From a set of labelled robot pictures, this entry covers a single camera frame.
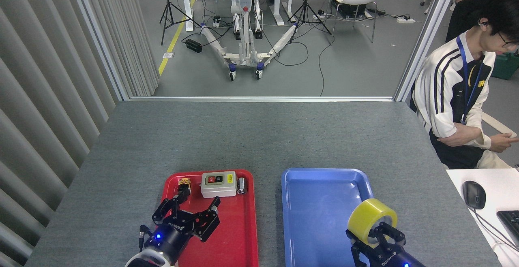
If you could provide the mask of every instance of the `yellow tape roll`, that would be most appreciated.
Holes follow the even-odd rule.
[[[352,212],[348,220],[348,230],[365,244],[373,246],[376,245],[377,240],[367,235],[371,229],[374,229],[382,221],[395,228],[397,226],[397,213],[378,199],[366,199]]]

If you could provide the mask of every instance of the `gray tabletop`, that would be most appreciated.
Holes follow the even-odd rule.
[[[284,266],[281,173],[353,168],[425,265],[500,266],[404,103],[119,103],[27,267],[124,266],[167,177],[247,169],[259,264]]]

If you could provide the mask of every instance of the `blue tray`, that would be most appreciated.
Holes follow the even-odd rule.
[[[366,174],[291,168],[281,180],[286,266],[354,267],[345,231],[356,206],[373,198]]]

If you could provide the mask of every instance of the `earphone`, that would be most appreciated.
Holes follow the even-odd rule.
[[[480,25],[480,26],[487,26],[488,25],[488,22],[480,23],[480,20],[481,19],[478,19],[478,25]]]

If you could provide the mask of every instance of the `man's hand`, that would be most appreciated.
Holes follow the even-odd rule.
[[[493,152],[504,152],[505,149],[508,149],[512,146],[512,143],[517,143],[519,141],[519,137],[510,138],[511,133],[502,133],[496,134],[490,137],[492,144],[489,150]]]
[[[478,127],[470,127],[461,123],[454,123],[454,126],[456,127],[456,132],[453,135],[439,138],[438,141],[450,147],[459,147],[482,135]]]

